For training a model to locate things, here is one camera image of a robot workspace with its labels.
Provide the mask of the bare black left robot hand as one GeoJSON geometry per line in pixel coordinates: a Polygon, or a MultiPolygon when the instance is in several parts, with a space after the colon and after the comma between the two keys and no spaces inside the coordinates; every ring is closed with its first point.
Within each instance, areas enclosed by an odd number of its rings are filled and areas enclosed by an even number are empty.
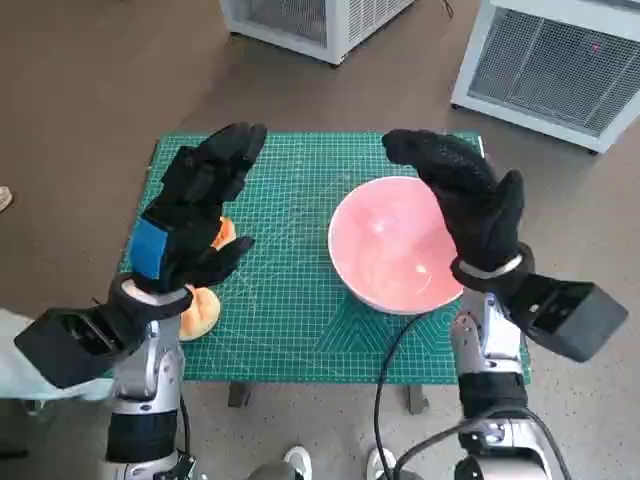
{"type": "Polygon", "coordinates": [[[221,248],[212,243],[223,206],[245,187],[266,136],[262,124],[233,123],[197,146],[179,148],[133,231],[129,259],[141,288],[164,294],[211,286],[237,269],[254,240],[239,237],[221,248]]]}

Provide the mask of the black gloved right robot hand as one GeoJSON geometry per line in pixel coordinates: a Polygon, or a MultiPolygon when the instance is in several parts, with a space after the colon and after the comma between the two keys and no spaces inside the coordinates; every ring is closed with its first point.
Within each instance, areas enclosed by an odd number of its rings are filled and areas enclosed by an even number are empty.
{"type": "Polygon", "coordinates": [[[487,160],[451,135],[394,129],[382,137],[387,158],[411,166],[432,190],[458,257],[494,272],[519,255],[524,180],[517,170],[497,178],[487,160]]]}

